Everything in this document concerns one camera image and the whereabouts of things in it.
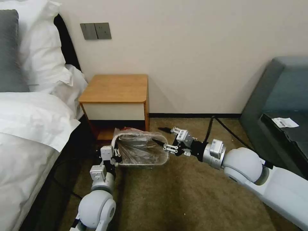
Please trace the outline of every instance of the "gray pillow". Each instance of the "gray pillow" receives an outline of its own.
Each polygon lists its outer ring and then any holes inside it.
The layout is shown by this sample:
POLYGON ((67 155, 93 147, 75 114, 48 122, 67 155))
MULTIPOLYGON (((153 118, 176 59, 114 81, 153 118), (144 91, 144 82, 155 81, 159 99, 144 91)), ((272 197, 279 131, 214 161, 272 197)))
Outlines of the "gray pillow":
POLYGON ((0 92, 28 92, 18 62, 18 12, 0 10, 0 92))

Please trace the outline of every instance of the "brown carpet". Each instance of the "brown carpet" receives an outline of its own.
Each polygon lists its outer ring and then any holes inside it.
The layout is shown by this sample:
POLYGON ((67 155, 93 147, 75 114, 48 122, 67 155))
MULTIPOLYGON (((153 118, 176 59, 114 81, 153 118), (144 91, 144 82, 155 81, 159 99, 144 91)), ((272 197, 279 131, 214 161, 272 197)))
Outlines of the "brown carpet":
MULTIPOLYGON (((238 120, 222 121, 248 142, 238 120)), ((207 118, 152 118, 150 129, 177 126, 202 140, 208 123, 207 118)), ((165 135, 172 143, 174 136, 165 135)), ((213 138, 223 140, 227 151, 242 146, 217 122, 209 140, 213 138)), ((85 161, 74 189, 82 196, 90 192, 91 165, 91 161, 85 161)), ((298 230, 250 191, 226 178, 222 170, 212 169, 193 156, 171 155, 161 167, 118 168, 116 173, 117 209, 109 230, 298 230)), ((70 229, 78 204, 72 196, 61 231, 70 229)))

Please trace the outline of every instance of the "clear plastic bag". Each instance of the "clear plastic bag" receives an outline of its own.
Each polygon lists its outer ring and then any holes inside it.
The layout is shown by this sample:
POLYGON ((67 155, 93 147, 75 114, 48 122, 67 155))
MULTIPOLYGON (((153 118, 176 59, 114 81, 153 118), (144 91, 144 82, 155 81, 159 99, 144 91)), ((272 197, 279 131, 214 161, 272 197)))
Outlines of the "clear plastic bag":
POLYGON ((111 145, 118 145, 123 160, 119 165, 145 167, 166 163, 168 153, 152 139, 167 143, 167 139, 159 132, 144 132, 134 128, 121 131, 116 128, 111 145))

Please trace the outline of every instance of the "black baseboard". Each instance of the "black baseboard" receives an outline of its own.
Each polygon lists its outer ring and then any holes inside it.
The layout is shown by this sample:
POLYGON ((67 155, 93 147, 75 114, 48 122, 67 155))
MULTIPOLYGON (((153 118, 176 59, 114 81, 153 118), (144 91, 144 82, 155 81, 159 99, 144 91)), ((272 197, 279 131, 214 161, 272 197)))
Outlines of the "black baseboard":
POLYGON ((150 118, 240 118, 241 113, 149 113, 150 118))

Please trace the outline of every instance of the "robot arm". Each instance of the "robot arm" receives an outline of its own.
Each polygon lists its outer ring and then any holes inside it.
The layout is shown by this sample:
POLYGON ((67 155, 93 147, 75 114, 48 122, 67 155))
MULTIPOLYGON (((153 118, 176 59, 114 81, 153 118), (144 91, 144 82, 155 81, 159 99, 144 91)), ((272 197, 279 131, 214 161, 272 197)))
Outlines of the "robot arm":
MULTIPOLYGON (((153 140, 176 156, 195 156, 215 169, 223 169, 233 181, 255 193, 269 207, 303 230, 308 230, 308 181, 300 176, 267 163, 252 150, 238 148, 225 155, 222 141, 211 144, 197 141, 187 130, 163 129, 176 138, 172 145, 153 140)), ((102 162, 92 166, 92 192, 79 204, 78 215, 70 231, 84 231, 86 227, 105 231, 112 220, 116 204, 112 197, 115 166, 121 162, 117 147, 104 146, 100 150, 102 162)))
POLYGON ((176 138, 173 145, 163 144, 164 150, 177 156, 193 155, 213 168, 224 169, 231 180, 252 191, 301 229, 308 230, 307 180, 286 169, 272 166, 250 149, 233 149, 225 155, 226 148, 220 140, 214 139, 211 144, 201 143, 192 138, 187 130, 175 127, 170 132, 176 138))
POLYGON ((101 164, 93 165, 90 170, 93 180, 91 192, 81 200, 70 231, 85 231, 87 227, 95 231, 106 231, 115 214, 116 203, 112 192, 116 177, 116 159, 121 156, 118 156, 117 150, 114 152, 112 146, 103 146, 100 152, 101 164))

